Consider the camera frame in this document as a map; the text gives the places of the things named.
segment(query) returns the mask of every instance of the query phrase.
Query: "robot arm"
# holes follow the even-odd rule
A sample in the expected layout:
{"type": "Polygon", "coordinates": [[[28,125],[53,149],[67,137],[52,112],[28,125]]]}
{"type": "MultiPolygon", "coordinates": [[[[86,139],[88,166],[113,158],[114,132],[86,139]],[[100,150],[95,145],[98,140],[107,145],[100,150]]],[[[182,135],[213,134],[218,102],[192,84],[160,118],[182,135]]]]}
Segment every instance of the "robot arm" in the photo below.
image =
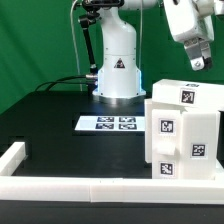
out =
{"type": "Polygon", "coordinates": [[[157,0],[83,0],[86,15],[79,17],[89,53],[91,73],[97,73],[95,100],[127,104],[142,100],[141,71],[136,66],[136,31],[120,19],[118,9],[151,8],[157,0]],[[103,34],[103,65],[98,71],[93,58],[88,27],[99,20],[103,34]]]}
{"type": "Polygon", "coordinates": [[[211,15],[223,18],[223,0],[164,0],[173,39],[183,43],[193,70],[212,66],[210,42],[214,40],[211,15]]]}

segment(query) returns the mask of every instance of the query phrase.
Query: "white edge barrier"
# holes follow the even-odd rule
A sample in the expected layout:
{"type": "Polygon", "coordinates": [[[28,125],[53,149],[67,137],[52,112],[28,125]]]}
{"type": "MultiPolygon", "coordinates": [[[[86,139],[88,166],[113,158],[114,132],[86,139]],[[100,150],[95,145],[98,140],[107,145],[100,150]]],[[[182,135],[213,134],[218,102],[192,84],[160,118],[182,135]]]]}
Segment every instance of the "white edge barrier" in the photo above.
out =
{"type": "Polygon", "coordinates": [[[0,176],[11,176],[25,157],[25,143],[13,143],[0,158],[0,176]]]}
{"type": "Polygon", "coordinates": [[[217,163],[216,180],[1,176],[0,200],[224,204],[224,172],[217,163]]]}

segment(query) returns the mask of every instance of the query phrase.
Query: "green backdrop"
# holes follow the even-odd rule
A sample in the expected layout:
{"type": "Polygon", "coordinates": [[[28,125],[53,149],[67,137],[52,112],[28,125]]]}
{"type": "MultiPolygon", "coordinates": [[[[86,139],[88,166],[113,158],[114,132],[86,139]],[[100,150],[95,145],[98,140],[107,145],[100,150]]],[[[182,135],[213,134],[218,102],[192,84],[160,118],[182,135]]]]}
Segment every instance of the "green backdrop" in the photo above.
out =
{"type": "MultiPolygon", "coordinates": [[[[0,0],[0,113],[46,81],[77,75],[70,27],[71,0],[0,0]]],[[[75,11],[74,20],[84,11],[75,11]]],[[[139,11],[121,12],[139,35],[139,11]]],[[[164,9],[144,11],[142,72],[143,87],[163,78],[211,83],[224,81],[224,24],[213,18],[213,68],[194,72],[183,46],[169,33],[164,9]]],[[[89,64],[82,31],[76,23],[81,73],[89,64]]],[[[90,28],[98,66],[102,65],[102,36],[99,24],[90,28]]],[[[60,85],[55,90],[79,90],[60,85]]]]}

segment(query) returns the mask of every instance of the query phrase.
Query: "cable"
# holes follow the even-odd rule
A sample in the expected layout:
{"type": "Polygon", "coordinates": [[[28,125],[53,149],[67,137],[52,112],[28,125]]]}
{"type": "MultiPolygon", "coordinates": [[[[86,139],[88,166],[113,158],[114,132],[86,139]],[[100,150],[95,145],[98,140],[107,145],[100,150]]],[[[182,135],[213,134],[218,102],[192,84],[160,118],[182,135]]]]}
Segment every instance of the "cable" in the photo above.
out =
{"type": "MultiPolygon", "coordinates": [[[[72,79],[79,79],[79,78],[86,78],[85,75],[79,75],[79,76],[68,76],[68,77],[65,77],[65,78],[61,78],[61,79],[58,79],[56,80],[55,82],[60,82],[60,81],[67,81],[67,80],[72,80],[72,79]]],[[[55,86],[57,83],[52,83],[50,84],[46,89],[45,91],[49,91],[53,86],[55,86]]]]}
{"type": "Polygon", "coordinates": [[[139,70],[141,71],[142,63],[142,27],[143,27],[143,0],[141,0],[141,10],[140,10],[140,37],[139,37],[139,70]]]}
{"type": "Polygon", "coordinates": [[[55,82],[45,82],[45,83],[42,83],[41,85],[37,86],[37,88],[35,89],[35,92],[38,91],[38,89],[40,89],[42,86],[44,85],[49,85],[49,84],[58,84],[58,83],[61,83],[61,84],[76,84],[76,85],[87,85],[88,83],[87,82],[63,82],[63,81],[55,81],[55,82]]]}
{"type": "Polygon", "coordinates": [[[72,7],[71,7],[71,11],[70,11],[70,22],[71,22],[71,29],[72,29],[72,40],[73,40],[73,45],[74,45],[75,55],[76,55],[77,72],[78,72],[78,75],[81,75],[80,60],[79,60],[76,35],[75,35],[75,29],[74,29],[74,19],[73,19],[73,11],[74,11],[74,8],[75,8],[77,2],[78,2],[78,0],[74,0],[72,3],[72,7]]]}

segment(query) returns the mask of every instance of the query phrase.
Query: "black table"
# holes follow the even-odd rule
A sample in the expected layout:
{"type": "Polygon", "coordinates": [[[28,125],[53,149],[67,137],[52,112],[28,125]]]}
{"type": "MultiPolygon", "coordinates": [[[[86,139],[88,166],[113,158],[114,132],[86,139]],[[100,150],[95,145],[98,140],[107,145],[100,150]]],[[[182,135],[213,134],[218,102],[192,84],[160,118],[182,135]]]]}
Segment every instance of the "black table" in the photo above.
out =
{"type": "MultiPolygon", "coordinates": [[[[143,116],[80,92],[34,92],[0,116],[0,153],[25,141],[17,176],[151,178],[143,132],[78,132],[80,115],[143,116]]],[[[223,223],[224,206],[0,201],[0,223],[223,223]]]]}

